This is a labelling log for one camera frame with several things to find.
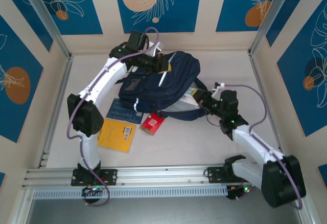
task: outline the navy backpack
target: navy backpack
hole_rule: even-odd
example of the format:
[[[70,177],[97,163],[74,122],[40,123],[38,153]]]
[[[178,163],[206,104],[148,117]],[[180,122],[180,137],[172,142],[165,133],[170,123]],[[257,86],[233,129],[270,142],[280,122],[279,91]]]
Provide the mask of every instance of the navy backpack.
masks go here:
[[[177,102],[192,84],[207,91],[197,78],[200,73],[199,60],[182,51],[163,56],[171,64],[171,71],[162,74],[146,74],[140,68],[117,83],[123,83],[119,99],[126,109],[143,113],[157,113],[161,117],[173,117],[192,121],[206,115],[202,108],[188,111],[162,111]]]

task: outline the red package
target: red package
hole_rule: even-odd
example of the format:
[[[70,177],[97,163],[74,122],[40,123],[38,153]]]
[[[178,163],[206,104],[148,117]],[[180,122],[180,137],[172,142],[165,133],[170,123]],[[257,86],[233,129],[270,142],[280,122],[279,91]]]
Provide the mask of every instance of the red package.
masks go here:
[[[150,115],[148,115],[144,123],[140,126],[140,129],[150,135],[154,135],[154,133],[157,131],[157,129],[160,127],[164,120],[164,118],[158,117],[155,113],[151,113]]]

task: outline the white floor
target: white floor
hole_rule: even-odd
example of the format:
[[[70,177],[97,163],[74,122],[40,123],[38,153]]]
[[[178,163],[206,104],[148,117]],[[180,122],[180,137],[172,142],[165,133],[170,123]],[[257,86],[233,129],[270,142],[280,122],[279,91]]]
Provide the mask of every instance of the white floor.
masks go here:
[[[218,81],[247,84],[259,90],[246,51],[188,52],[200,60],[199,79],[208,88]],[[69,94],[78,94],[93,80],[107,58],[107,55],[75,57],[51,145],[48,168],[76,167],[80,159],[79,141],[77,139],[71,141],[66,137],[68,124],[66,100]],[[119,88],[120,84],[115,85],[107,95],[100,109],[104,116],[113,98],[118,97]],[[260,98],[246,88],[235,90],[238,92],[239,113],[242,117],[250,124],[260,120],[264,114]],[[218,124],[217,118],[209,119]],[[277,148],[268,119],[256,127],[255,131],[271,146]],[[244,148],[231,141],[220,128],[210,125],[205,117],[192,122],[167,118],[153,137],[137,129],[128,153],[99,147],[101,165],[104,167],[215,164],[223,163],[227,157],[244,152]]]

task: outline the enclosure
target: enclosure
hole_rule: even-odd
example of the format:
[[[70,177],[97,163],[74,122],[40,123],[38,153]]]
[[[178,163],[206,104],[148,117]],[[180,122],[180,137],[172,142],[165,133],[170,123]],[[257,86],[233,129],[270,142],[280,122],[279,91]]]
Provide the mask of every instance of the enclosure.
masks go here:
[[[0,223],[326,223],[327,0],[0,1]],[[84,205],[82,188],[71,186],[81,156],[79,141],[66,136],[67,98],[131,31],[150,26],[164,53],[199,59],[207,88],[243,84],[264,96],[268,118],[255,132],[298,158],[307,190],[301,210],[273,209],[256,188],[229,200],[226,187],[236,183],[209,183],[208,166],[247,156],[214,116],[168,117],[152,137],[136,124],[128,152],[98,147],[101,166],[118,170],[116,183],[107,205]],[[102,115],[120,86],[106,95]],[[249,124],[260,120],[260,98],[233,90]]]

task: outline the yellow book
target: yellow book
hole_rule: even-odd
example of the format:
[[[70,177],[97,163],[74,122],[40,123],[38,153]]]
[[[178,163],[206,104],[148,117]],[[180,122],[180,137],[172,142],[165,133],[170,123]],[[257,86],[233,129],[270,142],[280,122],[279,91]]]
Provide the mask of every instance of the yellow book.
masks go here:
[[[133,124],[105,119],[98,135],[98,146],[128,152],[135,129]]]

